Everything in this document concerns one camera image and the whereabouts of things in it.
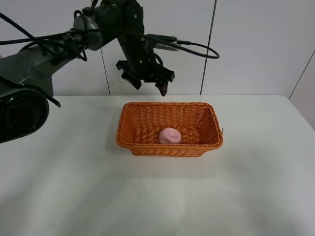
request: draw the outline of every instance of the robotic arm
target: robotic arm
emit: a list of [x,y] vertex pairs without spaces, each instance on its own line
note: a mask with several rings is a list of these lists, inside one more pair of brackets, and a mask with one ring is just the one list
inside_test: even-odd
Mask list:
[[[99,7],[96,3],[94,0],[91,7],[75,11],[73,28],[69,31],[38,38],[0,15],[29,37],[24,41],[31,41],[19,53],[0,59],[0,143],[38,130],[49,114],[47,100],[60,106],[52,97],[52,75],[75,58],[87,60],[85,49],[96,51],[115,38],[127,59],[116,64],[123,71],[122,78],[136,89],[141,87],[141,80],[155,83],[161,95],[166,95],[168,82],[173,81],[175,74],[163,67],[153,48],[174,50],[172,46],[177,39],[144,35],[143,8],[136,0],[103,0]],[[181,44],[200,46],[186,41]],[[181,46],[176,48],[191,52]],[[209,50],[216,56],[194,54],[219,58],[215,51]]]

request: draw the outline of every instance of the wicker basket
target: wicker basket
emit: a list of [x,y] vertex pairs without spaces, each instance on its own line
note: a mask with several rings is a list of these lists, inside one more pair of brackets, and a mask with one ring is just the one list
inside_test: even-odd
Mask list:
[[[167,127],[181,133],[180,144],[158,142]],[[223,137],[207,103],[131,102],[123,107],[116,141],[137,156],[196,157],[221,147]]]

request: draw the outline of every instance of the pink ball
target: pink ball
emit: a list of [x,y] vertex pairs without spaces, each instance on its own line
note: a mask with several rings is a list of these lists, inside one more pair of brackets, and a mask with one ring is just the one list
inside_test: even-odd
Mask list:
[[160,144],[179,144],[181,140],[181,133],[173,128],[165,128],[158,135],[158,141]]

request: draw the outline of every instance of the table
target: table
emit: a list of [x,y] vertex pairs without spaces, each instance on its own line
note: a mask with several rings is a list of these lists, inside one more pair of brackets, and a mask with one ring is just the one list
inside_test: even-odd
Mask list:
[[[315,132],[287,98],[62,96],[0,145],[1,236],[313,236]],[[136,157],[115,135],[131,101],[207,102],[221,148]]]

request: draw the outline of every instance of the white wall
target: white wall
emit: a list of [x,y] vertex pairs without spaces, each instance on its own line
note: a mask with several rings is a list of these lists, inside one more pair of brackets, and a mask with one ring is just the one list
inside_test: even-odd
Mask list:
[[314,0],[218,0],[202,94],[290,96],[315,49]]
[[[34,36],[69,30],[73,12],[91,5],[90,0],[1,0],[0,12]],[[0,40],[25,38],[0,19]],[[23,44],[0,46],[3,57],[17,53]],[[87,51],[88,61],[75,59],[53,75],[55,94],[107,95],[108,87],[100,51]]]
[[311,59],[290,101],[315,130],[315,57]]
[[[214,0],[139,0],[144,8],[145,33],[176,36],[178,39],[207,44]],[[164,66],[175,71],[168,94],[199,94],[205,59],[186,52],[169,52],[156,49]],[[116,69],[124,54],[117,40],[103,47],[109,89],[112,95],[159,94],[154,84],[144,84],[137,91],[121,78]]]

